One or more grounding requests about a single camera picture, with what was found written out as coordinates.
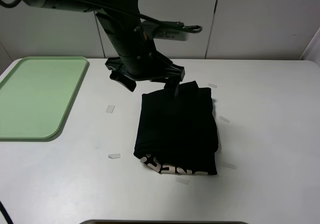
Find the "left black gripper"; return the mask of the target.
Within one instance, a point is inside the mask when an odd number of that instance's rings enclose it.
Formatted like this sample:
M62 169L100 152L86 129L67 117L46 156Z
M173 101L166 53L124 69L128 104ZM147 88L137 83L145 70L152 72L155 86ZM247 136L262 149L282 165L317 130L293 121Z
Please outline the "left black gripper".
M167 79L164 90L178 96L180 81L185 69L175 65L169 58L155 49L144 47L122 47L116 49L118 57L108 58L106 67L112 71L110 79L134 92L135 81Z

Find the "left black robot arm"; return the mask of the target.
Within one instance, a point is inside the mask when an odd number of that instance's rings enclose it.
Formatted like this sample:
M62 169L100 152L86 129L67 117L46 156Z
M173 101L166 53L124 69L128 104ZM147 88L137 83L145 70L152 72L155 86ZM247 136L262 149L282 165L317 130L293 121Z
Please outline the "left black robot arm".
M0 0L5 8L16 7L21 2L31 7L95 12L102 28L117 52L106 67L110 78L130 91L138 81L164 84L165 90L177 94L183 80L184 68L175 65L157 51L155 36L161 31L190 32L180 22L160 21L140 13L138 0Z

